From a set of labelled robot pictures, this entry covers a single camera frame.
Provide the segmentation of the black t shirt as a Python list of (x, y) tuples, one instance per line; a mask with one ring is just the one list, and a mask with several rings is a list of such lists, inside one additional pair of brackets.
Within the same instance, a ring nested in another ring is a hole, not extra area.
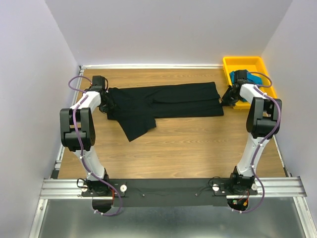
[(108, 94), (114, 107), (107, 118), (119, 123), (129, 141), (155, 128), (159, 118), (224, 115), (214, 82), (109, 88)]

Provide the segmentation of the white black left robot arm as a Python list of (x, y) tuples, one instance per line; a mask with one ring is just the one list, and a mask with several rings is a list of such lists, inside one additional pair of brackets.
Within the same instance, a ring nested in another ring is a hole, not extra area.
[(86, 179), (83, 189), (98, 196), (115, 196), (118, 192), (110, 184), (106, 169), (100, 163), (94, 148), (96, 132), (93, 112), (99, 109), (106, 113), (114, 106), (107, 91), (108, 80), (103, 76), (93, 76), (92, 79), (86, 77), (90, 87), (81, 90), (71, 86), (71, 82), (77, 78), (84, 78), (84, 76), (70, 79), (68, 87), (81, 92), (82, 97), (70, 108), (60, 110), (61, 143), (77, 156), (85, 170)]

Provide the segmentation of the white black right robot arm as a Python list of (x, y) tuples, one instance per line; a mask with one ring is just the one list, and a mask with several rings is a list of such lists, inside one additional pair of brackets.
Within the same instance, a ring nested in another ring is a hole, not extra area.
[(256, 84), (248, 80), (249, 74), (251, 72), (247, 70), (233, 72), (233, 85), (228, 87), (221, 98), (221, 104), (227, 107), (235, 106), (240, 99), (250, 103), (246, 121), (247, 144), (230, 178), (221, 184), (221, 195), (242, 194), (252, 188), (254, 181), (258, 179), (256, 169), (261, 154), (280, 128), (282, 101), (260, 90), (261, 87), (271, 87), (272, 80), (267, 75), (256, 72), (267, 78), (269, 85)]

